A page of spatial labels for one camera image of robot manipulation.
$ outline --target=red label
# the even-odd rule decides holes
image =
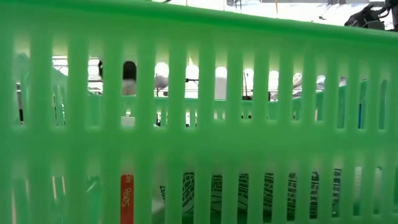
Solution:
[[[121,176],[120,224],[134,222],[134,179],[132,175]]]

